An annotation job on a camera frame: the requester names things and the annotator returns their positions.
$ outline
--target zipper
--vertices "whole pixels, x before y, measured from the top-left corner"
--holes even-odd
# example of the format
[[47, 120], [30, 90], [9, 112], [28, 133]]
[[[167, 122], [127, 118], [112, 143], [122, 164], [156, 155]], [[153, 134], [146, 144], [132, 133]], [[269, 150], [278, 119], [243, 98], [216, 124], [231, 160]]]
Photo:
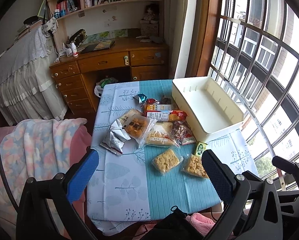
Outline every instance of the zipper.
[[196, 239], [203, 239], [204, 238], [204, 236], [195, 227], [193, 227], [193, 225], [190, 222], [188, 222], [186, 220], [187, 213], [184, 213], [182, 210], [180, 210], [178, 208], [178, 206], [171, 207], [171, 211], [173, 213], [175, 213], [179, 218], [181, 218], [181, 219], [183, 219], [185, 221], [185, 224], [187, 225], [186, 228], [190, 232], [194, 232], [195, 233], [195, 236], [197, 237]]

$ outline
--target white bottle with red label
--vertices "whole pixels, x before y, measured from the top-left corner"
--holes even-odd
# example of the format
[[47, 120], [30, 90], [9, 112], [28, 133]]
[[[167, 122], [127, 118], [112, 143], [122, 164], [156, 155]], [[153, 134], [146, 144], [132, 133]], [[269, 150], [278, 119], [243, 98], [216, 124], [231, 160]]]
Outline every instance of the white bottle with red label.
[[72, 48], [73, 56], [74, 56], [74, 57], [78, 56], [77, 48], [76, 48], [75, 43], [72, 42], [70, 45], [71, 45], [71, 48]]

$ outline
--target blanket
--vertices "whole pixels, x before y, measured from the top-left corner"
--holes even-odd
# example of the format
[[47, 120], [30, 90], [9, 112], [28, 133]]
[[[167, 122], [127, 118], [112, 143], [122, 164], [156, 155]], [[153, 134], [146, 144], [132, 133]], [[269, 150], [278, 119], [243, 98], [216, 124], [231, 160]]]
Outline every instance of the blanket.
[[[4, 171], [13, 196], [19, 204], [28, 177], [36, 180], [52, 179], [58, 172], [70, 167], [70, 144], [76, 130], [87, 122], [84, 118], [62, 121], [28, 119], [0, 143]], [[48, 202], [60, 231], [64, 227], [52, 201]], [[0, 225], [15, 238], [17, 213], [14, 210], [0, 176]]]

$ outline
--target storage bin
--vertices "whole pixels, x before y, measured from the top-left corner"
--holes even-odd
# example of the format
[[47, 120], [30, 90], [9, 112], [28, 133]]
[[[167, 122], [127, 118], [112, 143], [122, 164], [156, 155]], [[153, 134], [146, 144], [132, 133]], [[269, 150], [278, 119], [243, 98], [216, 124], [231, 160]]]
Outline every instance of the storage bin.
[[172, 97], [187, 113], [197, 141], [209, 142], [235, 131], [244, 114], [211, 77], [174, 79]]

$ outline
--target blue gripper pad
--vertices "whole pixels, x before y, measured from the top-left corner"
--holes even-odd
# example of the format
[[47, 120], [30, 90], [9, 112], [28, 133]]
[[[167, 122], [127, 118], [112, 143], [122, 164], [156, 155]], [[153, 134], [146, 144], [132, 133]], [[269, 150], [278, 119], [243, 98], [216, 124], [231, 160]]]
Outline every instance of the blue gripper pad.
[[235, 174], [227, 165], [221, 163], [211, 150], [203, 152], [202, 165], [220, 199], [229, 204], [236, 188]]
[[67, 185], [67, 199], [72, 204], [73, 201], [79, 200], [86, 185], [95, 172], [99, 162], [98, 152], [91, 150], [88, 157], [83, 161], [76, 173]]

